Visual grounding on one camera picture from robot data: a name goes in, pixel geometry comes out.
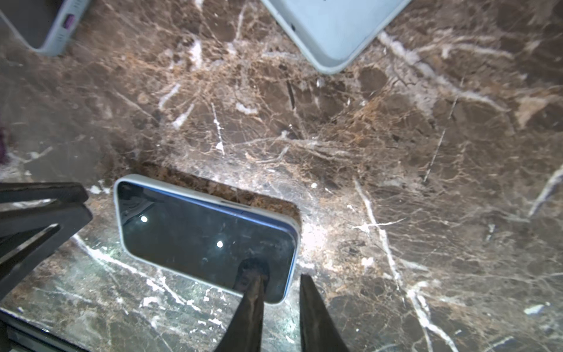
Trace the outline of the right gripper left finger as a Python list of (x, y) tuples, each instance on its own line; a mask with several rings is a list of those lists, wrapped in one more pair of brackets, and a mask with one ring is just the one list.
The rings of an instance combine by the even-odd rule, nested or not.
[(233, 289), (243, 293), (227, 331), (215, 351), (261, 351), (265, 292), (270, 279), (266, 263), (242, 263)]

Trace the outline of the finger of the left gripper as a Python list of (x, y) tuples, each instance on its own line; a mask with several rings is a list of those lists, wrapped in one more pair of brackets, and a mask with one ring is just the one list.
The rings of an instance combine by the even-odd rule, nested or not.
[(44, 199), (84, 203), (89, 195), (80, 183), (1, 183), (1, 203)]
[(81, 203), (1, 213), (1, 297), (92, 221)]

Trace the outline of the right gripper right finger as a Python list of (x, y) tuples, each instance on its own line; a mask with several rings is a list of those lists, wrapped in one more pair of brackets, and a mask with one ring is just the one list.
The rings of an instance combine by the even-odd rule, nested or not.
[(349, 351), (312, 277), (307, 274), (300, 278), (299, 308), (302, 351)]

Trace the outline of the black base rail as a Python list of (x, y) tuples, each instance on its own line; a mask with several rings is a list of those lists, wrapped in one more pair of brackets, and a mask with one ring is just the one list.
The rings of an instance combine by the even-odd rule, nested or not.
[(87, 352), (6, 312), (1, 312), (1, 351)]

